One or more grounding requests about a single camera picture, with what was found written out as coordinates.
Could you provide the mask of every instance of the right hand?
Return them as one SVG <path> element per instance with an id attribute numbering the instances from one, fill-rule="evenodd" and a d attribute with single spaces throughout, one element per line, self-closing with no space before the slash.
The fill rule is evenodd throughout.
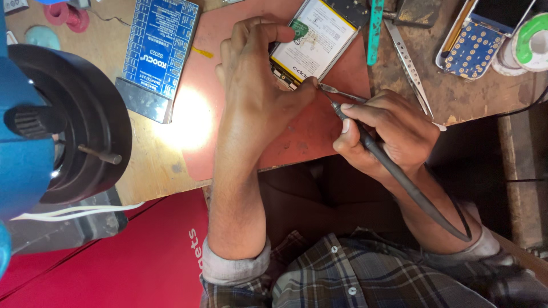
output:
<path id="1" fill-rule="evenodd" d="M 391 90 L 382 90 L 364 105 L 343 104 L 341 110 L 350 118 L 374 127 L 385 142 L 379 145 L 412 180 L 439 137 L 439 128 L 428 116 Z M 343 121 L 341 136 L 333 148 L 356 169 L 385 186 L 395 181 L 375 156 L 364 149 L 355 121 Z"/>

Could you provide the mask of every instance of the light blue object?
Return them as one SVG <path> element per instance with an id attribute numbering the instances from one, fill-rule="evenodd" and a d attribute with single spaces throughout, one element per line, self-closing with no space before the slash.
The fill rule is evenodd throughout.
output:
<path id="1" fill-rule="evenodd" d="M 12 239 L 4 223 L 0 221 L 0 277 L 4 275 L 11 257 Z"/>
<path id="2" fill-rule="evenodd" d="M 6 33 L 0 18 L 0 33 Z M 53 139 L 28 140 L 4 124 L 4 114 L 18 105 L 43 106 L 32 81 L 8 57 L 6 37 L 0 39 L 0 219 L 32 208 L 48 189 L 53 171 Z"/>
<path id="3" fill-rule="evenodd" d="M 25 42 L 30 45 L 61 50 L 57 34 L 46 26 L 34 26 L 25 33 Z"/>
<path id="4" fill-rule="evenodd" d="M 371 19 L 369 21 L 369 41 L 367 42 L 367 65 L 376 63 L 379 49 L 380 28 L 383 21 L 384 0 L 373 0 L 371 4 Z"/>

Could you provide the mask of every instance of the left hand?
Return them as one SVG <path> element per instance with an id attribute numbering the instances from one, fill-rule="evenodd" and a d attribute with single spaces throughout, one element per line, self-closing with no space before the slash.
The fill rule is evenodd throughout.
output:
<path id="1" fill-rule="evenodd" d="M 283 91 L 270 70 L 269 42 L 291 42 L 294 36 L 290 27 L 254 17 L 236 23 L 232 37 L 221 42 L 222 64 L 215 73 L 225 88 L 226 105 L 216 163 L 221 155 L 255 164 L 267 145 L 314 99 L 316 77 L 307 78 L 295 91 Z"/>

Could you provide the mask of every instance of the battery sticker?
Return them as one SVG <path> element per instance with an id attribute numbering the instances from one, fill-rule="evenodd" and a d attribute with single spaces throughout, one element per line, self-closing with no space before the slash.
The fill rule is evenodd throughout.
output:
<path id="1" fill-rule="evenodd" d="M 297 80 L 319 76 L 356 32 L 356 28 L 321 0 L 312 0 L 291 23 L 295 40 L 280 43 L 271 55 Z"/>
<path id="2" fill-rule="evenodd" d="M 185 0 L 137 0 L 122 77 L 173 99 L 197 14 Z"/>

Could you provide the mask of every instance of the white cable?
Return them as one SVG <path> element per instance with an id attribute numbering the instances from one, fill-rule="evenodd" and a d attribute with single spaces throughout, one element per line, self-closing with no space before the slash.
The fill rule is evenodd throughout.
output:
<path id="1" fill-rule="evenodd" d="M 12 218 L 10 220 L 21 220 L 21 219 L 32 219 L 32 220 L 40 220 L 40 221 L 63 221 L 67 219 L 73 219 L 78 218 L 86 215 L 91 214 L 97 214 L 97 213 L 105 213 L 105 212 L 117 212 L 120 210 L 130 210 L 130 209 L 136 209 L 140 207 L 141 205 L 145 204 L 145 202 L 137 203 L 131 206 L 126 207 L 119 207 L 119 206 L 81 206 L 81 207 L 71 207 L 66 208 L 62 210 L 57 210 L 54 212 L 49 213 L 38 213 L 38 214 L 30 214 L 30 213 L 23 213 L 15 218 Z M 77 210 L 87 210 L 85 212 L 81 213 L 74 213 L 70 215 L 64 215 L 64 216 L 56 216 L 59 214 L 65 214 L 69 212 L 74 212 Z"/>
<path id="2" fill-rule="evenodd" d="M 134 205 L 131 205 L 131 206 L 126 206 L 125 208 L 133 207 L 133 206 L 136 206 L 136 205 L 137 204 L 134 204 Z M 77 210 L 90 210 L 90 209 L 113 209 L 114 211 L 117 211 L 117 210 L 120 209 L 120 207 L 119 206 L 79 206 L 79 207 L 64 208 L 64 209 L 56 210 L 54 212 L 33 213 L 33 215 L 41 215 L 41 216 L 52 217 L 52 216 L 58 216 L 58 215 L 66 214 L 66 213 L 70 213 L 70 212 L 75 212 Z"/>

